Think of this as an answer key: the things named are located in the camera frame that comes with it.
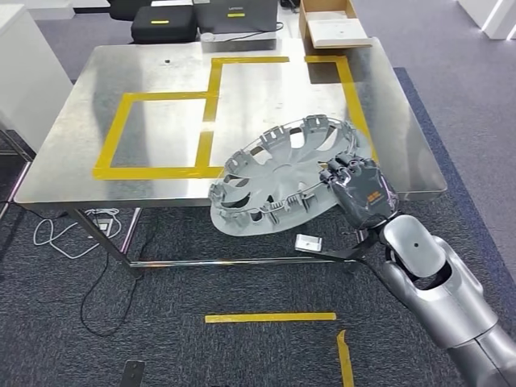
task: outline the black bag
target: black bag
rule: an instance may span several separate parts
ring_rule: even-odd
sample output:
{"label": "black bag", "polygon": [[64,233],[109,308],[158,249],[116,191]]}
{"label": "black bag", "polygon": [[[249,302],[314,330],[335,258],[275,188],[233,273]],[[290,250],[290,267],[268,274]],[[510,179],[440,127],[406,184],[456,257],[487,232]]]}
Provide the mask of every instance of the black bag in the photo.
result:
{"label": "black bag", "polygon": [[143,6],[150,6],[152,0],[108,0],[109,16],[115,20],[133,21],[138,10]]}
{"label": "black bag", "polygon": [[197,36],[192,6],[144,6],[131,27],[136,44],[186,43]]}

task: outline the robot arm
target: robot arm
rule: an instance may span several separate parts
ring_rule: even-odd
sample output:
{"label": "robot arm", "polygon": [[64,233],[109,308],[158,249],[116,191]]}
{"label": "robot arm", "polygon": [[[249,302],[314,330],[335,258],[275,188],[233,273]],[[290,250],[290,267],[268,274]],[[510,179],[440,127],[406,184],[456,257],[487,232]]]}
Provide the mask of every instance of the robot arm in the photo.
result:
{"label": "robot arm", "polygon": [[444,240],[399,214],[395,191],[374,161],[337,155],[321,180],[352,227],[385,246],[383,272],[389,290],[445,349],[468,385],[516,387],[516,344],[484,299],[482,285]]}
{"label": "robot arm", "polygon": [[[392,249],[384,277],[462,377],[475,387],[516,386],[516,345],[484,299],[483,287],[445,241],[398,216],[380,240]],[[433,278],[429,285],[417,282]]]}

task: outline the stainless steel table surface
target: stainless steel table surface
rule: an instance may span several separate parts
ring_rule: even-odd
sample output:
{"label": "stainless steel table surface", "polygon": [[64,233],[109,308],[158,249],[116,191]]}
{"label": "stainless steel table surface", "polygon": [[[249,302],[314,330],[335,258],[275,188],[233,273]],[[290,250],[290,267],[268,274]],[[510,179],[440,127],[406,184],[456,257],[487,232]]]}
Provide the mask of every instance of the stainless steel table surface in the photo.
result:
{"label": "stainless steel table surface", "polygon": [[[446,182],[383,48],[342,50],[382,171],[403,199],[427,199]],[[260,51],[256,51],[256,45]],[[124,93],[198,92],[211,59],[287,56],[288,63],[224,64],[213,123],[204,99],[133,103],[112,167],[192,167],[201,131],[213,130],[210,166],[278,124],[309,114],[343,119],[334,64],[305,63],[302,40],[96,48],[16,195],[27,208],[208,205],[212,179],[98,180],[93,167]]]}

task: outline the yellow tape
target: yellow tape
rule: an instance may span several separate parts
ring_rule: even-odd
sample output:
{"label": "yellow tape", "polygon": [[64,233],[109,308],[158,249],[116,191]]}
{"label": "yellow tape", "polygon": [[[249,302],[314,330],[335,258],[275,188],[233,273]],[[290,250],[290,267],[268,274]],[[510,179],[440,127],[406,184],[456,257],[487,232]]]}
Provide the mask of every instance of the yellow tape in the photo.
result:
{"label": "yellow tape", "polygon": [[340,370],[342,373],[342,387],[354,387],[353,370],[351,367],[351,357],[349,347],[344,341],[346,331],[342,331],[337,335],[337,348],[339,359],[340,360]]}
{"label": "yellow tape", "polygon": [[373,160],[378,161],[378,155],[374,148],[373,139],[371,139],[370,129],[367,127],[366,117],[364,115],[361,100],[358,98],[357,89],[355,88],[355,82],[351,75],[351,70],[348,64],[348,59],[346,56],[306,56],[305,61],[307,63],[335,63],[342,84],[342,89],[346,96],[346,102],[348,104],[349,110],[349,117],[351,121],[359,131],[364,133],[367,138],[367,142],[371,147],[371,154]]}
{"label": "yellow tape", "polygon": [[108,169],[111,167],[113,156],[116,152],[116,147],[118,146],[121,132],[124,131],[124,126],[125,121],[127,120],[127,116],[131,111],[131,104],[132,103],[132,98],[127,94],[123,94],[120,104],[118,104],[115,118],[113,119],[108,135],[104,141],[103,149],[100,150],[99,159],[95,164],[96,169]]}
{"label": "yellow tape", "polygon": [[329,321],[336,320],[335,313],[259,313],[259,314],[220,314],[204,316],[210,323],[263,323],[280,321]]}
{"label": "yellow tape", "polygon": [[214,179],[223,170],[223,167],[94,168],[93,176],[100,180]]}
{"label": "yellow tape", "polygon": [[198,168],[209,166],[213,146],[213,131],[201,131],[199,135],[199,143],[197,145],[195,166]]}
{"label": "yellow tape", "polygon": [[212,123],[217,116],[217,107],[219,104],[219,91],[222,79],[222,63],[215,60],[211,61],[211,70],[208,80],[208,91],[204,105],[203,121]]}
{"label": "yellow tape", "polygon": [[179,93],[125,93],[132,102],[137,101],[176,101],[184,99],[207,98],[206,91],[182,91]]}
{"label": "yellow tape", "polygon": [[212,65],[220,63],[229,65],[235,63],[287,63],[288,56],[226,56],[223,58],[213,58]]}
{"label": "yellow tape", "polygon": [[[168,22],[154,20],[153,22]],[[124,131],[125,122],[131,112],[131,106],[136,101],[167,101],[185,99],[206,99],[203,114],[204,122],[213,122],[217,116],[219,95],[222,81],[222,67],[226,64],[244,63],[286,63],[287,56],[235,56],[212,58],[207,91],[179,92],[179,93],[126,93],[121,96],[115,118],[106,137],[99,159],[93,170],[93,175],[100,180],[155,180],[155,179],[189,179],[216,178],[223,167],[210,167],[213,146],[213,131],[202,131],[199,136],[195,167],[153,168],[153,167],[124,167],[112,168],[112,158]]]}

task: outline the cardboard box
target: cardboard box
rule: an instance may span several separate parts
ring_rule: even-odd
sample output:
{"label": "cardboard box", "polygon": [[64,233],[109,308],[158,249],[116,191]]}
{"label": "cardboard box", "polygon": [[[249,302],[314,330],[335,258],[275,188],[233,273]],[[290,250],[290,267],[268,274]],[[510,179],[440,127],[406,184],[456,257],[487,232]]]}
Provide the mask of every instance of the cardboard box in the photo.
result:
{"label": "cardboard box", "polygon": [[342,12],[344,11],[351,24],[361,26],[353,8],[351,0],[301,0],[299,11],[299,31],[305,40],[305,47],[307,51],[315,51],[317,49],[327,48],[352,48],[352,47],[367,47],[370,42],[367,39],[339,39],[337,43],[325,43],[320,45],[321,40],[315,41],[310,33],[310,25],[308,13],[310,12]]}

